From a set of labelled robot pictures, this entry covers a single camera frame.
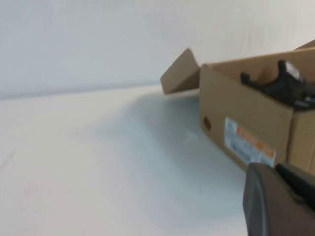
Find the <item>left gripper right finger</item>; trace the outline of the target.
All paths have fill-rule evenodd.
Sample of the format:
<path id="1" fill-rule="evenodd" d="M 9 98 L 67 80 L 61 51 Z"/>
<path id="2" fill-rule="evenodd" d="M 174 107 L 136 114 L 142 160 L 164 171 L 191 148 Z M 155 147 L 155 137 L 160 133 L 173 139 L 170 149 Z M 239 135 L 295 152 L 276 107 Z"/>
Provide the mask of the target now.
<path id="1" fill-rule="evenodd" d="M 315 210 L 315 177 L 291 164 L 278 163 L 274 170 L 277 176 L 278 209 L 292 212 L 298 208 Z"/>

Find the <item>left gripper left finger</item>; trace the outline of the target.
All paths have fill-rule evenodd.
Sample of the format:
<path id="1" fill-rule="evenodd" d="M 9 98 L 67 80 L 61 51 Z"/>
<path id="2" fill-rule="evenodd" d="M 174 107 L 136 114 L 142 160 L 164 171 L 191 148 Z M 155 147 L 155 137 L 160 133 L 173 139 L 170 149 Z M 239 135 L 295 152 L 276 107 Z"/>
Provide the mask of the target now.
<path id="1" fill-rule="evenodd" d="M 274 167 L 250 163 L 243 193 L 243 211 L 250 236 L 313 236 L 315 211 L 278 209 Z"/>

